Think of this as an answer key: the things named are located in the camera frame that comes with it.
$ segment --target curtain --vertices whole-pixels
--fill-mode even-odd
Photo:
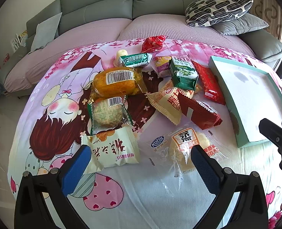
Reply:
[[[253,0],[249,13],[266,21],[269,27],[265,30],[282,43],[282,9],[276,0]]]

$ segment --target red snack package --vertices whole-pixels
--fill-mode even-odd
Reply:
[[[167,36],[159,35],[148,37],[142,45],[141,53],[157,52],[162,49],[162,44],[166,40]]]
[[[205,67],[199,63],[196,63],[195,61],[192,61],[192,63],[195,66],[196,71],[198,72],[201,81],[204,84],[204,92],[205,97],[208,99],[220,103],[222,105],[226,105],[224,95],[222,94],[222,91],[217,83],[217,80],[213,74],[213,72],[210,70],[210,68]]]
[[[201,130],[218,126],[222,123],[219,113],[207,103],[196,101],[178,94],[181,112],[193,121]]]

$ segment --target sofa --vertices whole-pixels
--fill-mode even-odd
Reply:
[[[27,23],[28,39],[0,69],[0,83],[15,96],[29,95],[66,51],[90,44],[167,35],[229,48],[274,68],[282,43],[261,29],[223,36],[211,27],[189,27],[185,9],[193,0],[55,0]],[[30,53],[39,23],[62,12],[55,39]]]

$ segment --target sofa armrest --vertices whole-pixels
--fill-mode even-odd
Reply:
[[[10,59],[1,66],[0,69],[0,83],[4,85],[6,81],[6,77],[11,72],[11,70],[14,68],[14,66],[28,53],[27,48],[19,47],[17,51],[14,52],[14,54],[10,57]]]
[[[257,59],[269,63],[282,58],[282,43],[264,29],[238,35],[255,53]]]

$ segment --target floor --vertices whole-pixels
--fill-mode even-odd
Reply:
[[[14,228],[15,199],[7,181],[9,153],[28,98],[0,96],[0,218],[10,229]]]

